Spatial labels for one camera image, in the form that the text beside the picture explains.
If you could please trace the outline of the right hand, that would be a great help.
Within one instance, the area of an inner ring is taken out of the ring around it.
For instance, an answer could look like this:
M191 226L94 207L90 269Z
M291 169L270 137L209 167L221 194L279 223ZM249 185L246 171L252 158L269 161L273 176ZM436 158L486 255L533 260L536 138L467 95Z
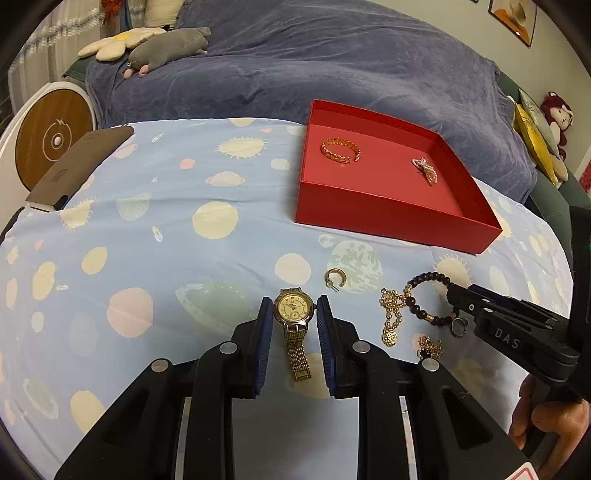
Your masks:
M519 391L519 401L514 409L509 436L519 448L525 446L526 431L535 426L546 433L556 433L556 448L570 455L583 438L590 424L590 405L585 400L576 402L543 402L533 406L536 379L528 375Z

